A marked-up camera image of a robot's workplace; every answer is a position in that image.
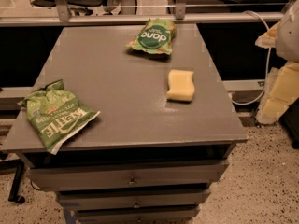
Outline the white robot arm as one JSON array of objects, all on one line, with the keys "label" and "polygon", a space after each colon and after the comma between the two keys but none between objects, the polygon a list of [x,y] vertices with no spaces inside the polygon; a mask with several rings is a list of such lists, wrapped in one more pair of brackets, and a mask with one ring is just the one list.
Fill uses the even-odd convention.
[{"label": "white robot arm", "polygon": [[299,98],[299,6],[295,2],[280,22],[259,36],[255,45],[275,48],[276,55],[287,62],[282,68],[272,68],[265,81],[264,96],[256,119],[261,124],[273,124]]}]

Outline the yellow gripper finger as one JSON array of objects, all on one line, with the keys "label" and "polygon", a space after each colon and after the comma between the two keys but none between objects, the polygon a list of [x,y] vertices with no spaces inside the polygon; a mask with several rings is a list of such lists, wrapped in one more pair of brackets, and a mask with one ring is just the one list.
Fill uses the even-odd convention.
[{"label": "yellow gripper finger", "polygon": [[255,45],[264,49],[274,48],[276,46],[277,30],[278,22],[270,27],[267,32],[260,35],[255,41]]},{"label": "yellow gripper finger", "polygon": [[256,119],[261,124],[273,124],[299,98],[299,63],[286,62],[272,68],[265,82],[264,96],[259,104]]}]

